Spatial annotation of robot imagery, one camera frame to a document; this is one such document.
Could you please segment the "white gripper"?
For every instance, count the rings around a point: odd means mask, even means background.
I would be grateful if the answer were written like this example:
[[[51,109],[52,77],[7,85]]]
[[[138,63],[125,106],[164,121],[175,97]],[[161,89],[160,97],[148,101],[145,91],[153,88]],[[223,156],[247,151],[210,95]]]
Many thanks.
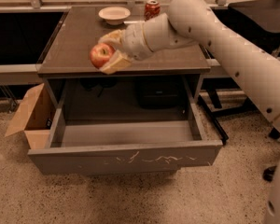
[[[153,54],[145,40],[144,25],[141,22],[130,24],[124,31],[114,30],[103,35],[99,38],[98,43],[105,43],[114,49],[119,49],[100,68],[100,71],[107,75],[127,68],[132,64],[132,59],[142,61]]]

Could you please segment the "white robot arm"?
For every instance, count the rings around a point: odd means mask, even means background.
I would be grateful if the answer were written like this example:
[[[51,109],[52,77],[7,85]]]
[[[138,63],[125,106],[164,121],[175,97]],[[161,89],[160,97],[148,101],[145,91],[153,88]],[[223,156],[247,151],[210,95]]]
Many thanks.
[[[116,52],[100,71],[114,74],[163,49],[200,44],[280,132],[280,61],[225,26],[204,0],[172,0],[148,21],[102,36]]]

